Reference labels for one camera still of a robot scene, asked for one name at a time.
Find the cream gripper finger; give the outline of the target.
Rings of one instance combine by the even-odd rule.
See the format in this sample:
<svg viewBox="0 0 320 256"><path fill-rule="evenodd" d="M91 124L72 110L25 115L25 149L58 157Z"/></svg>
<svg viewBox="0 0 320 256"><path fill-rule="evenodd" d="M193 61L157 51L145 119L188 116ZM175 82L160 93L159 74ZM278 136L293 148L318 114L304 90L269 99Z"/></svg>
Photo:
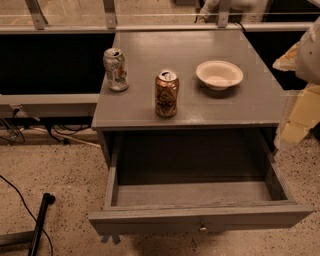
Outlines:
<svg viewBox="0 0 320 256"><path fill-rule="evenodd" d="M295 43L284 55L276 59L272 67L279 71L295 71L299 42Z"/></svg>
<svg viewBox="0 0 320 256"><path fill-rule="evenodd" d="M297 96L280 138L298 144L320 122L320 85L309 84Z"/></svg>

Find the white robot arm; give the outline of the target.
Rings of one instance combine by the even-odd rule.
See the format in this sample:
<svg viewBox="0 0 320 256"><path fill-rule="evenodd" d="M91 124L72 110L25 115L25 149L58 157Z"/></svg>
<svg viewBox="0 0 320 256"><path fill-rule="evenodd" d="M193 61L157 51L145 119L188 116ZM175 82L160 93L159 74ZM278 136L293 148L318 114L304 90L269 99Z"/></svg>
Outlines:
<svg viewBox="0 0 320 256"><path fill-rule="evenodd" d="M320 123L320 17L272 67L294 71L307 82L304 89L287 97L274 140L277 149L284 149L298 144Z"/></svg>

